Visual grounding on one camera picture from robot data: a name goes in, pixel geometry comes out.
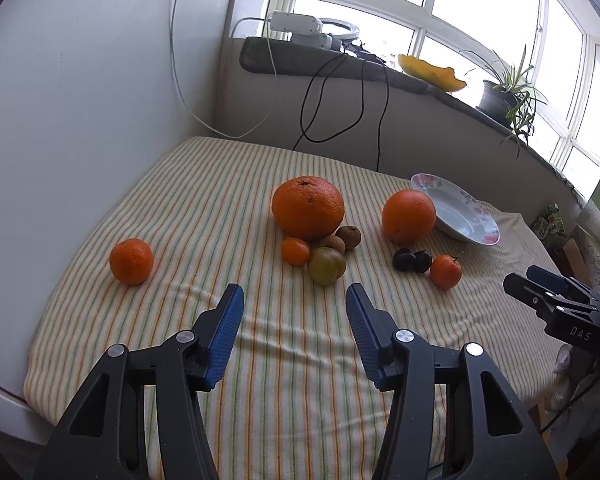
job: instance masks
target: windowsill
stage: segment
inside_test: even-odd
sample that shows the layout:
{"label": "windowsill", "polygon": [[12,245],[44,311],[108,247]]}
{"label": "windowsill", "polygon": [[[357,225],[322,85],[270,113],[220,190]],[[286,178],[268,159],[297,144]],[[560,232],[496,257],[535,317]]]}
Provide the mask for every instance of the windowsill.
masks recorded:
{"label": "windowsill", "polygon": [[[307,47],[297,43],[291,43],[289,41],[270,40],[270,46],[276,65],[276,72],[279,75],[313,76],[325,62],[340,55],[338,52],[334,52],[333,50]],[[363,61],[361,59],[349,57],[349,60],[337,67],[330,77],[359,80],[361,71],[360,64],[362,62]],[[244,44],[240,52],[240,66],[247,72],[251,73],[273,74],[266,38],[248,37],[244,40]],[[330,72],[330,66],[331,64],[321,72],[322,75]],[[503,137],[509,137],[511,134],[511,130],[502,126],[500,123],[497,123],[476,108],[469,106],[461,100],[456,99],[451,94],[447,94],[446,92],[443,92],[439,88],[430,85],[421,79],[417,79],[392,69],[387,69],[386,74],[388,77],[389,86],[392,88],[410,92],[412,94],[430,94],[437,99],[437,101],[460,113],[474,118],[485,126],[488,126],[492,130],[498,132]],[[364,70],[364,79],[365,81],[379,82],[384,84],[384,69],[382,66],[376,63],[367,63]],[[555,176],[562,180],[564,184],[572,190],[578,201],[584,206],[580,194],[576,192],[573,184],[571,184],[571,182],[569,182],[559,170],[544,160],[541,155],[536,153],[536,151],[531,147],[527,146],[525,142],[520,142],[520,146],[522,150],[527,150],[544,167],[553,171]]]}

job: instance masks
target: white wall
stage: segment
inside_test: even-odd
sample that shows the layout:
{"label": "white wall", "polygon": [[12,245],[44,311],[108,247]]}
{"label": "white wall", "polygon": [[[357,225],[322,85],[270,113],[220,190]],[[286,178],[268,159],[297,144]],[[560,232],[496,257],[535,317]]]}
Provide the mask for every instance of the white wall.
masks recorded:
{"label": "white wall", "polygon": [[[238,56],[244,40],[233,40],[224,93],[218,100],[217,126],[238,135],[270,117],[243,140],[291,149],[300,136],[299,116],[309,77],[247,72]],[[312,117],[322,79],[312,86],[304,124]],[[323,144],[302,140],[298,150],[328,156],[362,168],[376,168],[378,121],[384,107],[384,83],[365,83],[365,114],[348,132]],[[314,126],[308,134],[324,139],[349,126],[360,114],[360,82],[329,79]],[[437,101],[395,88],[382,122],[381,173],[411,178],[433,173],[447,178],[477,199],[533,222],[549,203],[558,203],[565,226],[571,229],[581,211],[565,183],[526,150],[516,160],[513,142],[476,119]]]}
{"label": "white wall", "polygon": [[[228,0],[178,0],[178,74],[211,120]],[[0,387],[20,396],[51,291],[90,230],[157,159],[206,134],[179,104],[171,0],[0,6]]]}
{"label": "white wall", "polygon": [[[229,36],[234,30],[238,20],[241,18],[259,18],[260,11],[262,10],[262,3],[263,0],[229,0],[229,9],[224,24],[225,41],[222,42],[220,67],[218,70],[218,87],[216,89],[216,96],[218,98],[224,93],[224,87],[222,85],[226,82],[226,69],[230,57],[230,49],[232,47],[232,43],[228,41]],[[235,36],[237,38],[255,36],[259,25],[260,22],[258,21],[245,20],[236,29]],[[215,112],[214,123],[218,121],[219,109],[217,107]]]}

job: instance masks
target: orange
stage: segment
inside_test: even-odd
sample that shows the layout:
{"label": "orange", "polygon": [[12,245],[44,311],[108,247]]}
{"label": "orange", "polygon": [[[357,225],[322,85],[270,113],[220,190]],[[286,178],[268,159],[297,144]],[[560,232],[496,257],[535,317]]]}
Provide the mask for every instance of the orange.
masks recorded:
{"label": "orange", "polygon": [[436,224],[436,206],[421,191],[404,189],[382,208],[382,230],[389,240],[404,247],[422,240]]}
{"label": "orange", "polygon": [[431,281],[444,290],[454,288],[462,278],[462,267],[458,263],[459,257],[460,254],[455,258],[448,254],[437,256],[429,269]]}
{"label": "orange", "polygon": [[293,266],[302,266],[309,260],[309,244],[300,238],[287,238],[282,242],[282,259]]}
{"label": "orange", "polygon": [[271,212],[288,235],[311,241],[332,234],[344,218],[338,189],[319,176],[287,180],[273,194]]}
{"label": "orange", "polygon": [[151,247],[140,238],[124,240],[109,254],[109,267],[113,275],[125,285],[139,285],[151,274],[154,254]]}

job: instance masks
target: white cable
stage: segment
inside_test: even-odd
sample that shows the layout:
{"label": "white cable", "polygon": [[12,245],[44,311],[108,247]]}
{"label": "white cable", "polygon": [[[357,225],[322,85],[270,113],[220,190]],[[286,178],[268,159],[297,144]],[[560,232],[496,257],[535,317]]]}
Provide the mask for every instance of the white cable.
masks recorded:
{"label": "white cable", "polygon": [[278,85],[278,73],[276,72],[276,65],[273,63],[273,53],[271,52],[271,41],[269,39],[269,36],[270,36],[269,20],[265,20],[264,18],[252,18],[252,17],[241,18],[240,20],[238,20],[235,23],[234,30],[232,30],[232,33],[231,33],[231,38],[232,38],[234,36],[235,29],[238,27],[238,25],[246,20],[255,20],[258,22],[265,22],[265,24],[267,25],[267,48],[269,49],[269,59],[271,60],[271,67],[273,69],[273,77],[274,77],[273,99],[271,101],[271,106],[269,107],[269,111],[267,112],[267,115],[265,115],[263,120],[261,120],[258,124],[256,124],[251,130],[249,130],[246,133],[243,133],[237,137],[234,137],[234,136],[224,134],[224,133],[220,132],[219,130],[216,130],[215,128],[206,124],[205,121],[203,121],[195,113],[193,113],[191,108],[189,108],[189,105],[187,105],[187,102],[184,100],[184,97],[182,95],[182,90],[180,89],[180,82],[178,81],[178,72],[176,70],[176,58],[175,58],[175,53],[174,53],[174,49],[173,49],[173,22],[174,22],[174,17],[175,17],[175,13],[176,13],[176,4],[177,3],[178,3],[178,0],[173,0],[173,7],[171,7],[171,20],[170,20],[170,24],[169,24],[169,50],[170,50],[170,54],[171,54],[171,69],[173,70],[173,78],[175,79],[176,88],[178,89],[178,95],[180,96],[180,100],[185,105],[185,108],[189,111],[189,113],[192,115],[192,117],[195,118],[195,120],[197,120],[203,126],[206,126],[212,132],[215,132],[216,134],[221,135],[223,137],[227,137],[229,139],[241,139],[241,138],[249,135],[253,130],[255,130],[257,127],[259,127],[264,121],[269,119],[269,116],[271,115],[271,112],[273,111],[273,107],[276,105],[276,95],[277,95],[276,87]]}

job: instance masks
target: white bowl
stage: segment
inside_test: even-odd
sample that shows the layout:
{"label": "white bowl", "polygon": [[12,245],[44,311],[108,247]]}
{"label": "white bowl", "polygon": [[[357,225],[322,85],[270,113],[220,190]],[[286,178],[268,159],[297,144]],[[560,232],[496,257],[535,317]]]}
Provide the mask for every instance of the white bowl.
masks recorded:
{"label": "white bowl", "polygon": [[495,245],[500,240],[498,224],[487,210],[456,184],[428,173],[411,177],[413,189],[426,194],[436,206],[436,227],[463,242]]}

